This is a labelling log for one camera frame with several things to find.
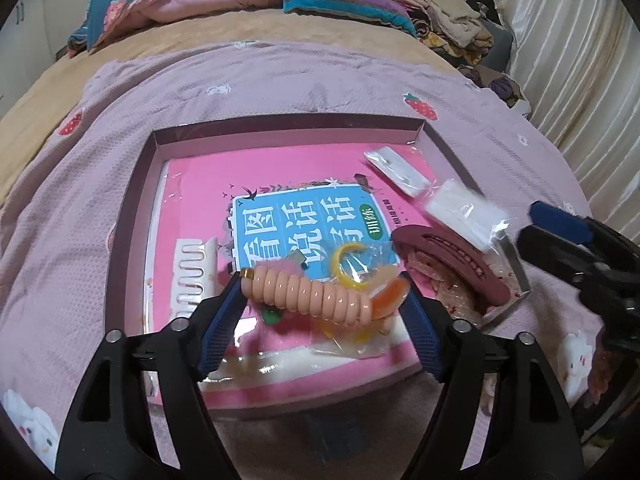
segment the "clear plastic bag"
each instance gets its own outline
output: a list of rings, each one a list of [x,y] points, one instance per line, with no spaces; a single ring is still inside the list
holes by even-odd
[[[328,259],[328,272],[332,281],[347,288],[365,292],[370,297],[385,294],[389,283],[398,278],[398,257],[390,242],[361,244],[350,242],[343,246],[326,247],[332,257]],[[389,350],[389,334],[396,323],[398,306],[407,290],[389,297],[390,311],[381,319],[361,326],[346,326],[330,320],[315,319],[312,323],[310,348],[322,354],[350,358],[370,358]]]
[[[424,211],[482,253],[491,251],[497,236],[509,226],[504,209],[453,179],[431,188]]]
[[[405,266],[418,287],[421,290],[430,288],[434,298],[443,304],[451,317],[466,319],[482,328],[503,316],[524,293],[501,246],[496,244],[494,247],[495,251],[481,256],[488,267],[487,272],[493,273],[501,282],[499,286],[504,286],[508,291],[508,300],[499,306],[483,299],[457,269],[449,267],[432,254],[411,250],[406,256]]]
[[[486,253],[509,225],[507,213],[459,182],[427,179],[389,146],[365,152],[365,158],[421,210]]]

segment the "pink box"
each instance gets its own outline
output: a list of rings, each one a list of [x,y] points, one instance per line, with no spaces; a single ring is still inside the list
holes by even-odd
[[[220,226],[228,216],[224,206],[226,198],[221,197],[231,196],[233,192],[231,189],[226,189],[228,192],[217,189],[215,183],[220,182],[222,186],[225,174],[232,174],[243,161],[255,162],[260,154],[271,154],[276,165],[266,172],[265,185],[282,184],[288,175],[292,183],[322,178],[325,166],[329,173],[326,177],[343,181],[353,175],[353,164],[360,164],[358,154],[362,157],[364,149],[383,145],[391,145],[432,181],[434,176],[440,182],[456,178],[470,189],[479,191],[473,178],[439,134],[428,123],[417,119],[291,114],[211,121],[153,132],[134,168],[114,232],[106,291],[105,329],[124,328],[128,335],[134,335],[156,332],[168,322],[175,239],[206,240],[217,235],[220,244],[226,241],[220,240]],[[280,150],[274,152],[265,148]],[[315,154],[315,160],[301,164],[300,158],[310,152]],[[286,160],[292,160],[292,163],[283,169]],[[173,171],[179,175],[179,181],[166,178],[166,184],[159,187],[163,168],[165,172]],[[383,196],[376,192],[377,199],[384,200],[387,193],[392,203],[399,205],[402,219],[396,218],[396,221],[428,224],[409,200],[386,181],[380,180],[372,170],[369,170],[369,177],[372,187],[381,189]],[[242,178],[230,176],[224,186],[229,186],[228,182],[237,182],[249,189],[259,189],[261,178],[245,170]],[[196,207],[201,195],[204,201]],[[388,214],[384,207],[381,210]],[[393,222],[394,218],[388,216],[386,220]],[[151,244],[155,249],[153,279],[145,277],[150,232],[153,238],[157,237]],[[506,253],[511,251],[507,256],[522,290],[526,291],[529,288],[526,276],[508,240],[506,245]],[[222,258],[218,264],[221,282],[225,279],[225,269],[226,261]],[[145,315],[149,314],[145,313],[145,295],[153,297],[153,316]],[[504,315],[506,312],[496,316],[494,323]],[[259,319],[252,321],[251,316],[246,311],[243,317],[249,323],[261,322]],[[276,331],[268,328],[241,335],[236,340],[237,348],[230,348],[227,353],[227,365],[231,367],[234,356],[246,356],[251,348],[254,354],[266,352],[270,360],[263,356],[254,357],[256,366],[275,371],[260,374],[258,380],[247,372],[236,370],[234,380],[211,381],[202,385],[203,397],[207,406],[214,410],[214,416],[271,415],[336,402],[391,384],[419,370],[417,356],[404,327],[394,333],[392,349],[387,354],[367,360],[333,358],[342,361],[334,360],[330,365],[326,364],[327,361],[318,362],[318,357],[312,356],[311,351],[304,347],[308,343],[308,317],[296,316],[281,322],[278,327]]]

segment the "bed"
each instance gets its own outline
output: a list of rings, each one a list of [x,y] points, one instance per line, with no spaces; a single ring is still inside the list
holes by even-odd
[[[245,41],[257,43],[238,48]],[[204,88],[203,72],[229,77],[225,63],[238,63],[240,56],[246,56],[246,71],[233,73],[233,100],[213,106],[190,93]],[[309,71],[315,62],[323,70]],[[281,92],[236,98],[268,88],[270,71],[282,76]],[[171,93],[176,80],[185,84]],[[292,89],[301,82],[308,100]],[[62,428],[79,377],[104,334],[105,241],[149,124],[285,112],[415,118],[402,99],[409,91],[435,103],[434,127],[485,195],[511,213],[510,235],[528,223],[527,209],[535,200],[589,214],[570,169],[542,134],[398,30],[279,9],[242,10],[150,28],[94,54],[61,59],[0,122],[0,390],[15,389],[50,416],[54,430]],[[171,106],[159,105],[158,96]],[[191,98],[193,107],[178,105]],[[71,128],[78,126],[78,135],[61,134],[80,112],[79,126]],[[593,348],[599,322],[568,287],[530,267],[527,273],[534,293],[495,333],[533,332],[549,359],[564,363],[559,374],[577,381],[576,396],[590,365],[583,353]],[[575,341],[582,345],[578,350]],[[574,363],[581,363],[579,370]],[[418,400],[425,392],[430,402]],[[304,440],[305,428],[314,424],[309,415],[216,426],[244,478],[394,478],[409,460],[438,393],[438,385],[421,374],[331,412],[349,413],[374,436],[366,439],[368,452],[347,464],[318,461]],[[478,420],[470,463],[487,429],[486,416]],[[175,462],[160,409],[153,410],[152,421],[163,458]],[[394,460],[372,464],[370,457],[382,453]]]

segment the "strawberry print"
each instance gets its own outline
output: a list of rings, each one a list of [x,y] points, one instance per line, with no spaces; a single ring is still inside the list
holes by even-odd
[[[111,25],[111,23],[114,22],[114,20],[118,17],[118,14],[124,8],[125,5],[127,5],[127,2],[125,0],[111,2],[111,5],[109,6],[106,14],[104,15],[104,21],[103,21],[104,30],[107,30],[109,28],[109,25]]]
[[[65,124],[65,126],[58,132],[58,134],[62,136],[68,136],[72,134],[78,127],[78,124],[80,124],[81,119],[82,112],[78,112],[67,124]]]
[[[416,112],[418,112],[422,117],[426,117],[431,121],[438,120],[438,116],[436,115],[436,110],[431,108],[429,104],[425,103],[421,99],[418,99],[415,95],[404,94],[404,102],[407,103]]]
[[[129,0],[111,1],[111,4],[107,8],[107,12],[105,12],[104,14],[104,20],[102,20],[102,23],[104,24],[104,30],[107,30],[110,27],[111,23],[113,23],[120,16],[122,9],[126,7],[128,1]]]

